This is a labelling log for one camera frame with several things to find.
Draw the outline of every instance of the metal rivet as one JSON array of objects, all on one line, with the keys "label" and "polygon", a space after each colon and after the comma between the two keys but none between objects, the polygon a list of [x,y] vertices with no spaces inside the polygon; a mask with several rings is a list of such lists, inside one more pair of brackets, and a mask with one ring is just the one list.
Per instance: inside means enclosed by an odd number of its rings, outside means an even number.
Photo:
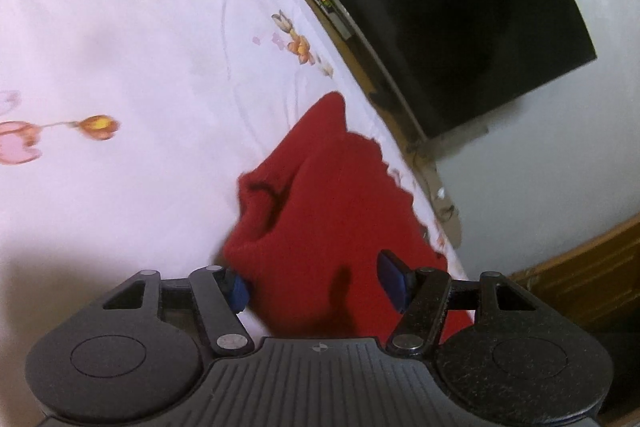
[{"label": "metal rivet", "polygon": [[249,343],[247,337],[238,335],[237,333],[229,333],[218,337],[216,344],[222,349],[240,349]]},{"label": "metal rivet", "polygon": [[418,336],[411,333],[405,333],[394,337],[393,344],[403,351],[417,351],[422,347],[424,341]]}]

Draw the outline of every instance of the red cloth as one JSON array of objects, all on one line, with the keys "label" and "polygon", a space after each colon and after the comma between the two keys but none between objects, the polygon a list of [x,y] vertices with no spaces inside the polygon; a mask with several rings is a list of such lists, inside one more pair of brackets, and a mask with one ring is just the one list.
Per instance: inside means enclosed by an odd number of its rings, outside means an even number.
[{"label": "red cloth", "polygon": [[[378,283],[378,252],[412,269],[447,268],[387,168],[375,141],[347,132],[344,99],[332,92],[240,177],[241,218],[223,253],[274,335],[385,343],[400,315]],[[444,337],[469,324],[466,312],[450,312]]]}]

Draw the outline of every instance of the bed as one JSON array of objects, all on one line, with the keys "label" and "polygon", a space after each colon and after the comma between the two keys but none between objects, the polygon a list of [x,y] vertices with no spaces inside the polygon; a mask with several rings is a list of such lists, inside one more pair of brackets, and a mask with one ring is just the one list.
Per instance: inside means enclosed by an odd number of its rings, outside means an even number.
[{"label": "bed", "polygon": [[31,344],[140,269],[212,263],[238,220],[238,176],[332,90],[464,278],[304,0],[0,0],[2,425],[39,421],[22,378]]}]

